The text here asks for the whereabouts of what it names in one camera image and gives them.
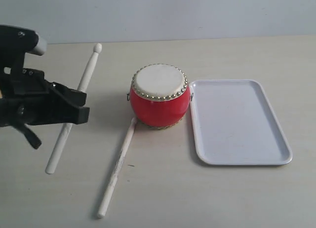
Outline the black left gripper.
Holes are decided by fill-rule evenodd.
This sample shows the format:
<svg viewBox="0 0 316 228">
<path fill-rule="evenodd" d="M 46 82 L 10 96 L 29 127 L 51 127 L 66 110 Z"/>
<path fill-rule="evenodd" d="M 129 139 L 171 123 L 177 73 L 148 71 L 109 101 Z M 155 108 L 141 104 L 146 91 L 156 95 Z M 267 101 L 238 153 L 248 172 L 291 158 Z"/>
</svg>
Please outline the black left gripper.
<svg viewBox="0 0 316 228">
<path fill-rule="evenodd" d="M 24 67 L 25 55 L 37 44 L 37 35 L 31 29 L 0 27 L 0 125 L 19 131 L 35 150 L 41 146 L 41 140 L 27 126 L 36 125 L 38 118 L 44 116 L 41 107 L 51 96 L 44 72 Z M 53 85 L 68 102 L 79 106 L 58 110 L 56 122 L 87 123 L 89 107 L 84 107 L 87 94 L 56 82 Z"/>
</svg>

